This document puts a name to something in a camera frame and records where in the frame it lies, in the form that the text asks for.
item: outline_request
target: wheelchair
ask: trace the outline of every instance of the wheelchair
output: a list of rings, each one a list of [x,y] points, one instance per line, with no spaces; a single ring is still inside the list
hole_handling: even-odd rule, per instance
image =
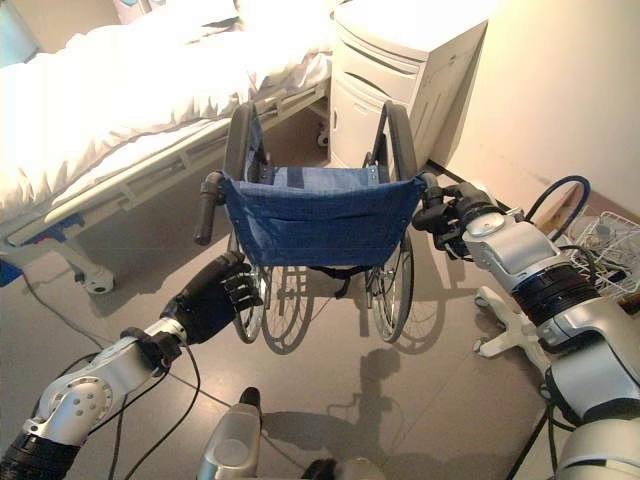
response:
[[[278,167],[265,152],[254,105],[237,107],[223,171],[210,173],[201,186],[194,240],[210,242],[215,208],[226,205],[233,225],[228,249],[245,253],[263,300],[236,315],[240,339],[251,343],[260,332],[274,268],[304,266],[344,280],[336,298],[364,272],[367,308],[381,338],[395,342],[413,295],[407,227],[425,188],[400,105],[384,104],[362,168]]]

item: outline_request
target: wheelchair armrest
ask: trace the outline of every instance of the wheelchair armrest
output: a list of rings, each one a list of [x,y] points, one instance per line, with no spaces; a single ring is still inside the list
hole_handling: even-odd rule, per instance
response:
[[[408,180],[418,173],[416,152],[411,138],[411,126],[407,110],[402,105],[394,104],[391,100],[387,100],[382,106],[370,161],[387,163],[386,136],[384,135],[384,126],[387,121],[389,122],[391,151],[398,180]]]
[[[253,162],[254,168],[247,172],[246,180],[255,182],[260,175],[257,166],[260,163],[266,164],[266,155],[262,127],[253,102],[238,106],[231,117],[224,172],[233,180],[245,180],[245,162],[250,150],[255,152],[257,162]]]

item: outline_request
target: drawer handle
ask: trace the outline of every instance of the drawer handle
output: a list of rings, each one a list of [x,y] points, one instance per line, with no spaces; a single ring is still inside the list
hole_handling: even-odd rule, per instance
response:
[[[353,45],[351,45],[351,44],[349,44],[347,42],[344,42],[344,44],[347,47],[349,47],[351,50],[353,50],[354,52],[358,53],[359,55],[362,55],[363,57],[368,58],[372,62],[375,62],[375,63],[378,63],[380,65],[383,65],[383,66],[385,66],[385,67],[387,67],[387,68],[389,68],[389,69],[391,69],[391,70],[393,70],[395,72],[402,73],[403,75],[413,75],[413,72],[408,72],[406,70],[402,70],[401,68],[398,68],[395,65],[391,65],[390,63],[387,63],[387,62],[385,62],[383,60],[380,60],[379,58],[374,57],[373,55],[371,55],[371,54],[369,54],[367,52],[364,52],[364,51],[360,50],[359,48],[356,48],[356,47],[354,47]]]
[[[391,98],[391,95],[389,95],[387,92],[385,92],[384,90],[382,90],[379,86],[377,86],[375,83],[373,83],[370,80],[367,80],[366,78],[361,77],[360,75],[356,75],[355,73],[349,73],[346,72],[347,75],[349,75],[350,77],[355,78],[356,80],[360,80],[362,83],[366,83],[367,85],[369,85],[371,88],[374,88],[376,90],[378,90],[380,93],[382,93],[385,97]]]

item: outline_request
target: white blanket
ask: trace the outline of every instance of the white blanket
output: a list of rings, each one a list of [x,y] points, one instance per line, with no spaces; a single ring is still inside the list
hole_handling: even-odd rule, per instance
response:
[[[287,72],[293,88],[313,80],[287,68],[324,47],[291,38],[274,45],[264,32],[207,33],[172,29],[157,15],[76,35],[55,55],[0,70],[0,222],[131,139],[228,115],[269,74]]]

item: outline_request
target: white bed sheet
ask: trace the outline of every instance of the white bed sheet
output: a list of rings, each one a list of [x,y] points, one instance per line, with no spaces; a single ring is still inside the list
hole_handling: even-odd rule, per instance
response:
[[[259,85],[292,93],[330,71],[327,38],[303,45],[285,35],[266,41],[264,31],[203,36],[201,28],[172,36],[157,18],[103,27],[56,55],[0,70],[0,222],[70,185],[59,200],[77,195],[227,117]]]

